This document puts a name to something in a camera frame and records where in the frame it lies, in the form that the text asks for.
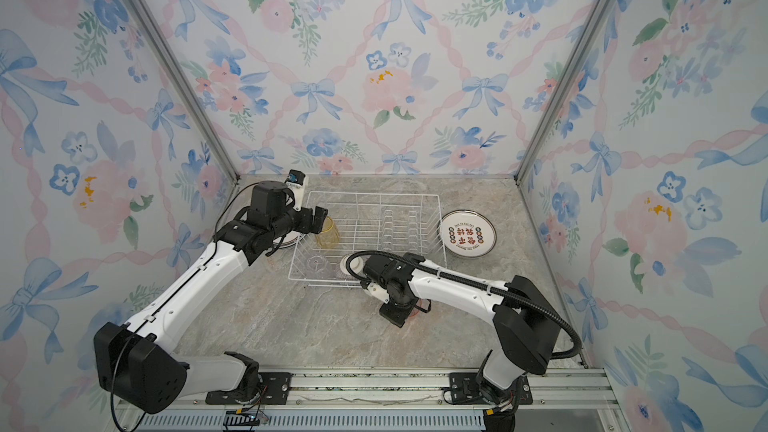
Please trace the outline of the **white plate green red rim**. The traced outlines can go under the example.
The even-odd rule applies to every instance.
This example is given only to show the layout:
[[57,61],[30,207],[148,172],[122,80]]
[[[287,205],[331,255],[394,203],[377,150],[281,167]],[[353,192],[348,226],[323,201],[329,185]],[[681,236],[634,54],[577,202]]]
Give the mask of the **white plate green red rim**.
[[273,245],[277,246],[279,249],[292,247],[301,237],[301,233],[293,231],[286,234],[284,237],[276,238],[273,241]]

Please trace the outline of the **yellow glass cup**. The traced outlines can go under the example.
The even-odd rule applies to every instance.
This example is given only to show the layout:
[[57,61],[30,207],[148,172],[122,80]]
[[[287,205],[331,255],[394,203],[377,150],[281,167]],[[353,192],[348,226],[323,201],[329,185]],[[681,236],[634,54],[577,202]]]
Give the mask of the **yellow glass cup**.
[[315,236],[317,247],[321,250],[332,250],[341,242],[340,232],[331,217],[326,217],[321,231]]

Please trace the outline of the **clear glass cup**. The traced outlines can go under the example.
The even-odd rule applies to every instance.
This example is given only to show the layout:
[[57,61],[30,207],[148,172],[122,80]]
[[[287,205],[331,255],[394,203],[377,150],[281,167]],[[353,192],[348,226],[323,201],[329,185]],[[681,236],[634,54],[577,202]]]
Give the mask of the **clear glass cup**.
[[328,261],[322,255],[313,255],[305,261],[304,266],[307,277],[322,278],[325,276]]

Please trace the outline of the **white plate front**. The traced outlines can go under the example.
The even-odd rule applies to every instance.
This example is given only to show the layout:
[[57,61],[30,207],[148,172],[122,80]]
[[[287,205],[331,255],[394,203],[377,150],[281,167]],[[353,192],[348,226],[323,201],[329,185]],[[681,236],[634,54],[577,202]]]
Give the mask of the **white plate front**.
[[446,213],[441,218],[439,236],[449,252],[465,258],[485,256],[497,243],[494,225],[484,215],[471,210]]

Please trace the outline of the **pink glass cup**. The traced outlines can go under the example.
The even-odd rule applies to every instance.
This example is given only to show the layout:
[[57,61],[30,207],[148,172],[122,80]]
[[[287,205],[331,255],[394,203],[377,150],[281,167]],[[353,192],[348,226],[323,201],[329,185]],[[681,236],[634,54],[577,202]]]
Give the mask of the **pink glass cup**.
[[406,319],[406,321],[410,321],[414,318],[416,318],[419,315],[424,315],[426,313],[429,313],[431,310],[431,302],[430,301],[424,301],[423,299],[419,299],[415,305],[411,308],[410,313]]

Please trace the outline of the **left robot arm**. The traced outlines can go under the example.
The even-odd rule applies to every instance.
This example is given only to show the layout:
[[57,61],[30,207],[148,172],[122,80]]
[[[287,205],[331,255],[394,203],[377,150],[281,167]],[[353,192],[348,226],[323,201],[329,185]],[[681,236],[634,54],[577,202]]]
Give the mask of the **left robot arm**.
[[282,181],[253,184],[248,206],[219,228],[201,256],[157,299],[121,324],[94,335],[100,387],[147,414],[179,397],[217,393],[252,403],[263,390],[259,364],[237,352],[179,357],[174,351],[197,316],[231,280],[260,257],[273,255],[291,235],[317,234],[328,212],[303,206],[306,177],[292,170]]

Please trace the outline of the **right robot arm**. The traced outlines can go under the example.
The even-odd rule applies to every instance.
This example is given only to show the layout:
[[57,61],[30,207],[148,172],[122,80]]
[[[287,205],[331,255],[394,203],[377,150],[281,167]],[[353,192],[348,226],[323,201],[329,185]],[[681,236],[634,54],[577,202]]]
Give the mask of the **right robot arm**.
[[412,312],[434,302],[489,324],[497,345],[486,355],[476,381],[479,395],[502,405],[515,398],[526,374],[542,375],[551,360],[571,358],[580,339],[527,278],[487,281],[443,268],[416,254],[368,251],[345,260],[349,275],[381,302],[379,314],[401,328]]

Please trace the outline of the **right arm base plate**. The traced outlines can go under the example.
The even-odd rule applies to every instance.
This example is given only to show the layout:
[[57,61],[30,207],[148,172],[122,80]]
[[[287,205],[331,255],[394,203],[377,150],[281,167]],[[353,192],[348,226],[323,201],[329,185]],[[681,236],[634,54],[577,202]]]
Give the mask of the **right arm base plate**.
[[479,372],[453,372],[443,400],[450,405],[503,406],[507,403],[531,405],[533,398],[528,377],[515,379],[508,389],[500,389],[485,380]]

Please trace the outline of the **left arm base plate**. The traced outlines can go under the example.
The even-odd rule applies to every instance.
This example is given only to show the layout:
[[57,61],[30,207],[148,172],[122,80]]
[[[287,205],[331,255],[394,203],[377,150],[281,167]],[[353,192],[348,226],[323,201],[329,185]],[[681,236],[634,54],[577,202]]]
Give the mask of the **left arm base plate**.
[[231,391],[208,392],[207,405],[285,405],[293,375],[289,372],[248,373]]

